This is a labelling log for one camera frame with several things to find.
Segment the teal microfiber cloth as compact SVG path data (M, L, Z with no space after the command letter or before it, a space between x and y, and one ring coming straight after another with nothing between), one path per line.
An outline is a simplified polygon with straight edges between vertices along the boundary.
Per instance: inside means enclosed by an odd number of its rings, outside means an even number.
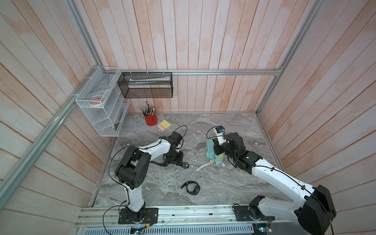
M216 154L214 151L213 139L207 140L207 154L206 157L213 160L216 165L220 165L224 160L224 153Z

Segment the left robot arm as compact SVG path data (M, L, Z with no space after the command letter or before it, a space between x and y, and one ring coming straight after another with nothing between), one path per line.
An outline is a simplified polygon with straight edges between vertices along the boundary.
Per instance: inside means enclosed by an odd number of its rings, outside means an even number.
M188 168L189 164L183 161L183 152L180 148L184 140L178 132L172 132L169 136L162 136L156 142L146 146L130 146L118 167L115 175L119 182L125 186L128 196L128 209L139 213L145 207L142 196L142 184L146 178L150 163L160 157L164 157L163 163L158 165L166 167L169 164Z

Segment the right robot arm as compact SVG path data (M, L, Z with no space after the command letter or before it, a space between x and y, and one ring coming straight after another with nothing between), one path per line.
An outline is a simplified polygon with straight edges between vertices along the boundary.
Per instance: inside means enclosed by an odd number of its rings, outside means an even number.
M212 140L216 155L225 154L234 167L265 180L291 199L291 202L286 202L258 195L248 206L233 207L238 221L280 218L298 223L311 235L323 235L327 230L333 230L336 211L326 187L304 183L273 166L259 154L246 150L238 133L227 134L223 126L216 126L214 131Z

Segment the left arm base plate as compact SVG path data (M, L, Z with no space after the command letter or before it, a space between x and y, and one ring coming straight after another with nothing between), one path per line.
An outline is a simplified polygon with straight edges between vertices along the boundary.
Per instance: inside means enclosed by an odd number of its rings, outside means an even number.
M129 208L121 209L118 224L155 224L158 222L158 208L141 208L134 212Z

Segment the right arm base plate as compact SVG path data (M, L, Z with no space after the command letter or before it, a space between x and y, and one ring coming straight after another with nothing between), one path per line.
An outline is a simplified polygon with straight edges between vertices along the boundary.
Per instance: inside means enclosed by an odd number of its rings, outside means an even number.
M264 216L257 207L250 207L248 205L241 206L234 204L232 206L237 221L274 221L274 216Z

